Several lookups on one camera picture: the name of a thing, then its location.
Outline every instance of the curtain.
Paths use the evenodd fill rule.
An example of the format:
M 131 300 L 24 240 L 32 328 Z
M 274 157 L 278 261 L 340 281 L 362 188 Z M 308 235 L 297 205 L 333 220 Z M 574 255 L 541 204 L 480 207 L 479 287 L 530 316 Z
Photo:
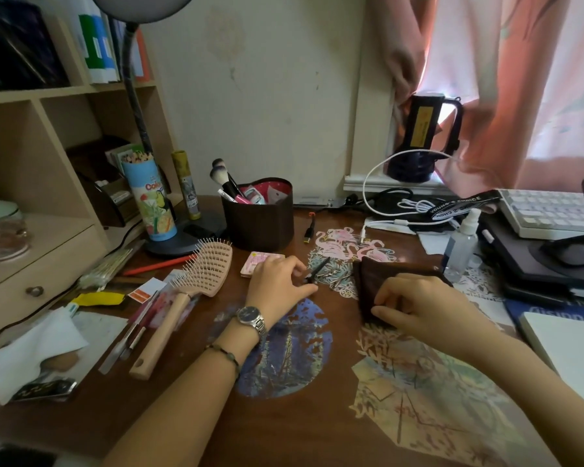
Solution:
M 581 191 L 584 0 L 373 4 L 396 102 L 417 91 L 465 105 L 459 160 L 437 162 L 447 186 L 460 196 L 499 187 Z

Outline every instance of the silver watch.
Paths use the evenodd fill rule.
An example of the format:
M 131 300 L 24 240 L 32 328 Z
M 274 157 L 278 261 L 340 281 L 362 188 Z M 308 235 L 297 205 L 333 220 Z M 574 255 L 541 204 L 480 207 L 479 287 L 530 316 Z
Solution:
M 245 306 L 244 308 L 240 308 L 238 313 L 236 313 L 236 317 L 241 324 L 255 328 L 260 335 L 260 340 L 266 337 L 268 331 L 266 330 L 264 318 L 260 313 L 260 310 L 255 306 Z

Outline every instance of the keyboard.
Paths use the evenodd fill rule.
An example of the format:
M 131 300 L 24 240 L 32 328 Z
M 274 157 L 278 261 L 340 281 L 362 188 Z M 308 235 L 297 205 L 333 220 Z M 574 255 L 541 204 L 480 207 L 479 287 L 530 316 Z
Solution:
M 555 241 L 584 235 L 584 194 L 498 191 L 499 208 L 519 237 Z

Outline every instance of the drawer knob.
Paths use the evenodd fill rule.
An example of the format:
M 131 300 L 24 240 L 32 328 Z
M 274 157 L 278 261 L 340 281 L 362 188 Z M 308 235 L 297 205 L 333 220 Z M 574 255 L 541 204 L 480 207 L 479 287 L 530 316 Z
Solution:
M 43 295 L 43 287 L 42 286 L 29 286 L 26 289 L 26 293 L 31 296 L 41 296 Z

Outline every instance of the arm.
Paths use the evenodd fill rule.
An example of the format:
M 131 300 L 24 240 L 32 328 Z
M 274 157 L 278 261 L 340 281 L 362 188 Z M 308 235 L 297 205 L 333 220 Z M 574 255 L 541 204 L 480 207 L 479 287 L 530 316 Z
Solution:
M 384 283 L 372 312 L 483 372 L 523 410 L 563 466 L 584 466 L 584 399 L 530 348 L 486 319 L 436 277 L 399 274 Z
M 296 257 L 269 258 L 256 267 L 246 305 L 261 311 L 267 329 L 299 300 L 318 290 L 313 284 L 292 284 L 291 275 L 305 270 Z M 241 365 L 258 340 L 255 329 L 234 318 L 216 344 L 234 354 Z M 233 362 L 218 351 L 205 351 L 136 420 L 102 466 L 196 466 L 235 380 Z

